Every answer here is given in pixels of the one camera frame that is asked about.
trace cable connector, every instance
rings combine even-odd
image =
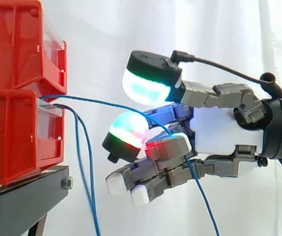
[[[177,65],[180,62],[194,62],[195,61],[195,55],[191,55],[189,53],[174,50],[172,52],[170,60]]]

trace green led light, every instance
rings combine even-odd
[[[109,132],[122,141],[141,148],[149,131],[146,119],[135,112],[124,112],[118,116]]]
[[[170,93],[170,87],[140,78],[128,70],[123,76],[123,88],[133,101],[145,105],[162,103]]]

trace white curtain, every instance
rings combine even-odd
[[[171,55],[174,49],[211,59],[259,77],[279,72],[282,44],[275,52],[268,0],[42,0],[44,10],[68,43],[68,94],[129,105],[122,75],[132,50]],[[277,10],[278,4],[273,1]],[[183,77],[212,86],[245,81],[201,64],[182,65]],[[260,98],[259,86],[249,84]],[[135,208],[128,193],[110,196],[105,177],[124,165],[107,161],[101,143],[122,110],[66,101],[83,118],[93,143],[97,213],[103,236],[212,236],[213,225],[195,181],[168,190]],[[48,216],[46,236],[94,235],[79,175],[73,118],[66,118],[65,162],[75,179],[69,196]],[[82,152],[86,151],[84,139]],[[242,165],[238,179],[201,180],[222,236],[282,235],[282,169]]]

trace red plastic drawer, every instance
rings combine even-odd
[[[0,0],[0,89],[66,94],[66,43],[37,0]]]
[[[31,90],[0,90],[0,185],[63,161],[64,112]]]

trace blue wire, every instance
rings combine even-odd
[[[95,204],[95,199],[94,199],[95,196],[93,195],[93,192],[94,192],[94,174],[91,171],[91,182],[93,182],[93,184],[91,185],[91,192],[92,192],[92,197],[91,197],[90,191],[89,191],[89,188],[88,188],[88,184],[87,184],[86,178],[85,178],[85,171],[84,171],[84,166],[83,166],[81,152],[80,152],[78,121],[80,121],[80,123],[81,123],[81,125],[82,125],[82,127],[84,129],[84,133],[85,133],[86,141],[87,141],[87,145],[88,145],[88,151],[89,151],[90,167],[91,167],[91,170],[92,170],[92,166],[93,166],[92,146],[91,146],[91,142],[89,140],[89,135],[88,135],[87,128],[86,128],[85,123],[83,122],[83,120],[78,116],[78,114],[72,108],[70,108],[70,107],[68,107],[66,105],[62,105],[62,104],[54,104],[54,105],[57,106],[57,107],[69,110],[74,115],[74,118],[75,118],[76,150],[77,150],[78,162],[79,162],[79,166],[80,166],[80,172],[81,172],[84,188],[85,188],[85,191],[86,191],[86,195],[87,195],[90,207],[92,209],[96,234],[97,234],[97,236],[100,236],[100,230],[99,230],[99,225],[98,225],[98,220],[97,220],[96,204]]]
[[[191,162],[189,161],[187,155],[184,155],[184,157],[185,157],[185,160],[186,160],[187,165],[189,166],[191,175],[192,175],[193,178],[195,179],[196,184],[198,185],[198,188],[199,188],[199,190],[200,190],[200,192],[201,192],[201,194],[202,194],[202,197],[203,197],[203,199],[204,199],[206,208],[208,209],[208,212],[209,212],[211,221],[212,221],[212,223],[213,223],[213,226],[214,226],[216,235],[219,236],[219,229],[218,229],[218,226],[217,226],[217,224],[216,224],[216,221],[215,221],[215,218],[214,218],[214,216],[213,216],[213,213],[212,213],[212,210],[211,210],[209,201],[208,201],[208,199],[207,199],[207,197],[206,197],[206,195],[205,195],[205,193],[204,193],[204,190],[203,190],[202,185],[201,185],[201,183],[200,183],[200,181],[199,181],[199,178],[198,178],[198,176],[197,176],[197,174],[196,174],[196,172],[195,172],[195,170],[194,170],[194,168],[193,168]]]
[[[149,116],[148,114],[145,114],[143,112],[138,111],[137,109],[131,108],[131,107],[127,107],[127,106],[123,106],[123,105],[119,105],[119,104],[114,104],[114,103],[110,103],[110,102],[104,102],[104,101],[99,101],[99,100],[94,100],[94,99],[88,99],[88,98],[83,98],[83,97],[75,97],[75,96],[69,96],[69,95],[48,95],[48,96],[44,96],[41,97],[40,99],[47,99],[47,98],[68,98],[68,99],[73,99],[73,100],[79,100],[79,101],[85,101],[85,102],[93,102],[93,103],[99,103],[99,104],[103,104],[106,106],[111,106],[111,107],[118,107],[118,108],[123,108],[123,109],[127,109],[133,112],[136,112],[138,114],[141,114],[142,116],[146,117],[147,119],[150,119],[151,121],[155,122],[156,124],[158,124],[160,127],[162,127],[168,134],[171,134],[170,131],[162,124],[160,123],[158,120],[154,119],[153,117]]]
[[[99,104],[103,104],[103,105],[107,105],[107,106],[112,106],[112,107],[118,107],[118,108],[123,108],[123,109],[127,109],[127,110],[130,110],[130,111],[133,111],[133,112],[136,112],[138,114],[141,114],[143,115],[145,118],[148,118],[150,120],[152,120],[153,122],[155,122],[156,124],[158,124],[160,127],[162,127],[169,135],[171,135],[172,133],[170,132],[170,130],[168,130],[162,123],[160,123],[158,120],[154,119],[153,117],[143,113],[143,112],[140,112],[134,108],[131,108],[131,107],[127,107],[127,106],[123,106],[123,105],[119,105],[119,104],[114,104],[114,103],[109,103],[109,102],[104,102],[104,101],[99,101],[99,100],[94,100],[94,99],[88,99],[88,98],[82,98],[82,97],[75,97],[75,96],[69,96],[69,95],[48,95],[48,96],[44,96],[44,97],[41,97],[40,99],[46,99],[46,98],[68,98],[68,99],[73,99],[73,100],[79,100],[79,101],[86,101],[86,102],[93,102],[93,103],[99,103]],[[195,179],[196,181],[196,184],[202,194],[202,197],[203,197],[203,200],[205,202],[205,205],[207,207],[207,210],[209,212],[209,215],[210,215],[210,218],[211,218],[211,221],[214,225],[214,229],[215,229],[215,232],[216,232],[216,235],[219,236],[219,229],[218,229],[218,226],[216,224],[216,221],[215,221],[215,218],[213,216],[213,212],[211,210],[211,207],[210,207],[210,204],[209,204],[209,201],[204,193],[204,190],[202,188],[202,185],[198,179],[198,176],[191,164],[191,162],[189,161],[188,157],[185,155],[184,156],[185,158],[185,161],[190,169],[190,173],[192,175],[192,177]]]

